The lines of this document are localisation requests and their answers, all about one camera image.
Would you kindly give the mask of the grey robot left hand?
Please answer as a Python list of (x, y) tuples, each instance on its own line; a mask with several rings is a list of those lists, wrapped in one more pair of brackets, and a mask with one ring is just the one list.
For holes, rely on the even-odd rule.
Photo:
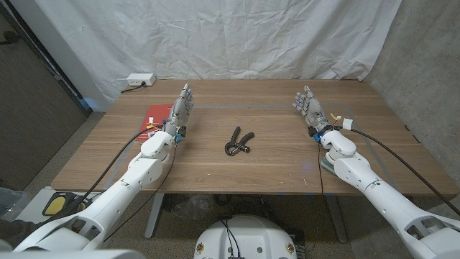
[(193, 92), (187, 83), (170, 110), (170, 115), (165, 123), (165, 132), (175, 136), (186, 127), (192, 108)]

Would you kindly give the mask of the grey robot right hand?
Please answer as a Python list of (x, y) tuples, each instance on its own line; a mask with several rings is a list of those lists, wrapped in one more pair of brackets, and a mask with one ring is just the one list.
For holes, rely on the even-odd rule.
[(332, 129), (323, 107), (308, 86), (304, 86), (303, 93), (297, 92), (293, 107), (304, 117), (310, 137), (322, 136)]

